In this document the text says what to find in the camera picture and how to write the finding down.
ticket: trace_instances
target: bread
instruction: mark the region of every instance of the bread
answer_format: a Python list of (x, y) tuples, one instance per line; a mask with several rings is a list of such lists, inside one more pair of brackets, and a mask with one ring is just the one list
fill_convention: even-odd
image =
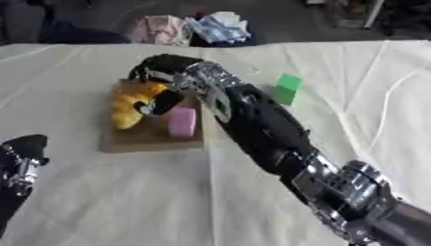
[(111, 112), (113, 125), (119, 130), (126, 130), (138, 124), (144, 115), (134, 108), (135, 103), (141, 101), (149, 104), (155, 95), (165, 89), (166, 86), (152, 82), (121, 83), (114, 92)]

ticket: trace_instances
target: silver metal part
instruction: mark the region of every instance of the silver metal part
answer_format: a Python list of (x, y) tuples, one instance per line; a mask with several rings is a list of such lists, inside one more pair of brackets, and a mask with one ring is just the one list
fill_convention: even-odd
[(174, 75), (170, 75), (167, 73), (163, 73), (160, 71), (154, 71), (154, 70), (150, 70), (147, 67), (145, 67), (145, 74), (146, 77), (154, 77), (154, 78), (159, 78), (165, 81), (174, 81)]
[(38, 177), (38, 169), (41, 167), (40, 161), (21, 158), (9, 145), (1, 145), (1, 147), (14, 158), (13, 170), (15, 170), (13, 173), (4, 171), (3, 183), (8, 188), (14, 188), (17, 196), (28, 195), (28, 191)]
[(232, 117), (229, 98), (225, 89), (239, 86), (243, 82), (226, 71), (217, 63), (202, 61), (190, 66), (182, 77), (178, 77), (178, 85), (192, 88), (199, 99), (203, 101), (215, 116), (222, 122), (228, 122)]
[(138, 108), (138, 111), (144, 115), (151, 116), (153, 115), (153, 111), (156, 108), (156, 104), (154, 100), (150, 102), (150, 104), (144, 104), (141, 102), (141, 106)]
[(369, 164), (353, 160), (343, 168), (318, 155), (293, 184), (308, 199), (316, 217), (352, 244), (374, 240), (370, 225), (393, 209), (389, 184)]

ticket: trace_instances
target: robotic hand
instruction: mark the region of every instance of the robotic hand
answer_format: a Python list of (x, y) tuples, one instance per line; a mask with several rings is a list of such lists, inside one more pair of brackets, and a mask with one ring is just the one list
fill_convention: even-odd
[[(350, 245), (431, 245), (429, 213), (394, 197), (369, 164), (352, 160), (339, 168), (327, 160), (292, 115), (217, 63), (160, 55), (143, 61), (129, 77), (159, 80), (179, 93), (194, 91), (246, 154)], [(145, 107), (138, 109), (148, 112)]]
[(49, 162), (43, 156), (47, 140), (45, 135), (26, 135), (0, 145), (0, 238), (32, 193), (38, 169)]

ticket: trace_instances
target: white tablecloth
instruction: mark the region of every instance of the white tablecloth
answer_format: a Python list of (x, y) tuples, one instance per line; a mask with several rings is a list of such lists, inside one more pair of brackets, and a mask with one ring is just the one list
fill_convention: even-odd
[(428, 42), (13, 45), (0, 48), (0, 137), (48, 135), (52, 162), (0, 245), (345, 245), (207, 111), (205, 150), (99, 151), (112, 85), (159, 53), (219, 62), (266, 91), (282, 73), (303, 78), (291, 112), (314, 144), (339, 164), (378, 166), (399, 194), (431, 210)]

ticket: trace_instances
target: cloth pile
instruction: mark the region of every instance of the cloth pile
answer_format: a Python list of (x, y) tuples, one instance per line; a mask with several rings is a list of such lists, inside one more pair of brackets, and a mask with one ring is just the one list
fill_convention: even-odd
[(229, 47), (242, 46), (252, 37), (247, 31), (248, 22), (234, 12), (215, 12), (185, 19), (171, 15), (145, 16), (135, 24), (127, 35), (135, 43), (190, 46), (195, 34), (202, 39), (202, 45), (191, 46)]
[(189, 46), (191, 31), (186, 21), (181, 18), (154, 15), (138, 19), (128, 38), (136, 43)]
[(244, 42), (251, 34), (247, 32), (247, 21), (241, 21), (234, 12), (216, 12), (200, 20), (186, 18), (190, 28), (208, 43)]

